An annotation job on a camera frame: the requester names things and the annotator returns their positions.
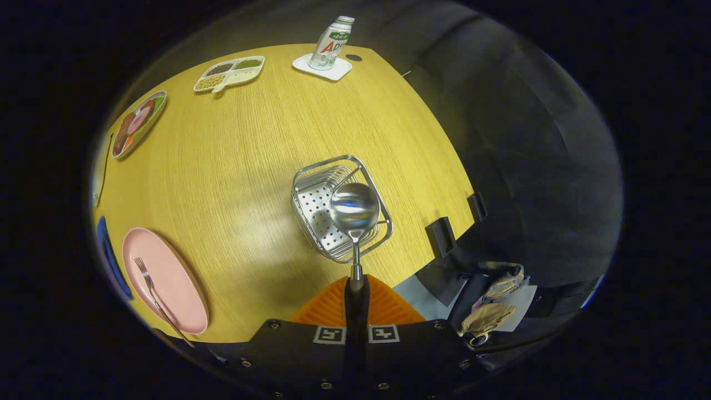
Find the blue object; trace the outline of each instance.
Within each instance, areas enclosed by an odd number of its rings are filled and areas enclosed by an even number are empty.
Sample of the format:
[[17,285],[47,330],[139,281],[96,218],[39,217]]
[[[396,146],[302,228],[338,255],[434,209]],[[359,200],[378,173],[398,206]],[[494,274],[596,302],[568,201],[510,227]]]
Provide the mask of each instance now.
[[124,295],[126,300],[132,300],[133,295],[131,294],[131,288],[129,288],[126,283],[124,276],[121,274],[121,268],[119,268],[119,264],[116,261],[116,255],[114,254],[114,249],[111,246],[111,241],[109,240],[109,231],[106,229],[106,218],[104,217],[99,219],[97,235],[99,238],[100,249],[104,253],[104,256],[106,256],[108,266],[110,267],[110,271],[109,268],[107,268],[107,273],[114,276],[115,282],[119,286],[119,292]]

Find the food plate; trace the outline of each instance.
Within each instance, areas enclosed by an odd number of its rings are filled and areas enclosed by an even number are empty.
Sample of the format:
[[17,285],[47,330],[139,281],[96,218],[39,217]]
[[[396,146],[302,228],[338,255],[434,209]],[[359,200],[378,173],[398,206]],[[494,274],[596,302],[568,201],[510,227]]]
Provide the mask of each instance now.
[[[148,102],[155,100],[153,110],[148,113],[145,121],[141,124],[134,124],[132,122],[137,118],[142,117],[141,109],[143,106],[147,105]],[[138,143],[146,136],[146,133],[151,129],[154,123],[158,120],[161,112],[166,107],[166,102],[168,101],[168,94],[165,90],[156,92],[150,95],[147,99],[143,100],[136,108],[133,109],[131,113],[124,116],[121,125],[119,126],[119,131],[114,134],[114,141],[111,144],[111,156],[115,159],[121,159],[129,155],[131,151],[138,145]],[[138,130],[132,132],[132,130],[138,126]],[[126,139],[120,151],[117,152],[118,144],[120,140],[123,140],[122,131],[126,135]]]
[[[236,67],[240,66],[241,62],[251,60],[258,60],[260,64],[255,67],[236,69]],[[219,92],[225,86],[237,85],[238,83],[244,83],[256,78],[260,72],[262,72],[263,66],[263,56],[235,58],[234,60],[227,60],[222,63],[217,63],[205,70],[205,72],[199,77],[198,81],[195,82],[195,85],[193,85],[193,90],[196,92]],[[213,69],[216,68],[220,71],[219,73],[208,75]]]
[[148,229],[133,228],[124,237],[122,253],[126,275],[136,293],[158,317],[163,319],[134,261],[136,257],[143,260],[153,280],[156,299],[175,326],[193,335],[205,332],[205,297],[180,255],[163,238]]
[[318,76],[323,76],[330,80],[341,79],[348,71],[353,68],[353,65],[342,58],[336,58],[336,62],[333,63],[333,68],[330,70],[314,70],[309,67],[309,59],[311,59],[311,53],[301,56],[294,60],[292,66],[297,70],[302,70],[305,73],[311,73]]

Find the white bottle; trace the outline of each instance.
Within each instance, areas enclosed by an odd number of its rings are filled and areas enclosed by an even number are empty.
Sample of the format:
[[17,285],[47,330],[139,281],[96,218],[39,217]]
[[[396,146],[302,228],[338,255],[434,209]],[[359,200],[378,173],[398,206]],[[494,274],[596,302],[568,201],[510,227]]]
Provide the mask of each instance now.
[[311,60],[309,60],[309,67],[315,70],[333,68],[338,54],[341,53],[346,41],[351,37],[351,25],[355,20],[350,16],[339,16],[336,22],[326,28],[316,44],[316,50],[314,50]]

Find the black bracket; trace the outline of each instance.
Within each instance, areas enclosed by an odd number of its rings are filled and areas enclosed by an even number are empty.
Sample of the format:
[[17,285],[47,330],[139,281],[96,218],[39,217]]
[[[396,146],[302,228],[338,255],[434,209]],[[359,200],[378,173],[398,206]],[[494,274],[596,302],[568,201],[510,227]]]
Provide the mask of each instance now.
[[454,232],[451,231],[449,218],[446,216],[437,219],[428,225],[425,230],[435,258],[444,258],[456,248]]
[[482,222],[487,216],[486,204],[481,196],[481,192],[475,191],[474,194],[466,198],[469,202],[469,208],[471,209],[471,215],[474,216],[474,223]]

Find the white coaster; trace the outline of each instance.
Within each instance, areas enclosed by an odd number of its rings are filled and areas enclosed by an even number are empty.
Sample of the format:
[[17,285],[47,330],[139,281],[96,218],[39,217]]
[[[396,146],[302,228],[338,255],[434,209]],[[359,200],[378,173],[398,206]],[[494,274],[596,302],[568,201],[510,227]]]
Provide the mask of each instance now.
[[353,68],[351,63],[348,61],[342,59],[342,58],[337,58],[336,62],[333,64],[333,68],[330,70],[315,70],[311,67],[309,67],[309,60],[311,59],[311,53],[306,54],[305,56],[301,56],[294,60],[292,63],[292,66],[296,68],[297,70],[302,70],[305,73],[311,73],[314,75],[318,76],[323,76],[326,79],[330,80],[339,80],[341,79],[348,71]]

